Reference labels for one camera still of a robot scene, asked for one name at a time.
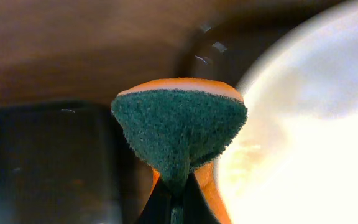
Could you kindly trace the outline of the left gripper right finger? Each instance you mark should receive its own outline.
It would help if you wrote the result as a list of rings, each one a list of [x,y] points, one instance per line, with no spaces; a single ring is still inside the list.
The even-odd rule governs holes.
[[[184,224],[220,224],[206,203],[194,173],[188,176],[183,192],[183,222]]]

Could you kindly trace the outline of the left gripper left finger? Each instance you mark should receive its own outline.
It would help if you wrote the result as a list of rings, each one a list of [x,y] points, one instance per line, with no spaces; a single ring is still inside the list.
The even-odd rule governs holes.
[[[170,224],[172,195],[161,178],[135,224]]]

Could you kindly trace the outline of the green orange sponge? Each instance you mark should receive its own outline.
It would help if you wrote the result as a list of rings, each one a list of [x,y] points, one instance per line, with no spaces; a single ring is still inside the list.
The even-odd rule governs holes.
[[[213,161],[247,119],[235,88],[200,78],[153,80],[120,92],[111,112],[134,154],[153,170],[151,193],[159,178],[171,192],[170,223],[184,223],[183,192],[191,173],[213,215],[220,223],[231,221],[213,179]]]

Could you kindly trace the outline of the cream plate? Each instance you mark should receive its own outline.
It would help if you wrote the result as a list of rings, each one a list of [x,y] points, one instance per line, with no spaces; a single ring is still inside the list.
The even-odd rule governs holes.
[[[358,1],[293,28],[237,88],[248,119],[215,169],[231,221],[358,224]]]

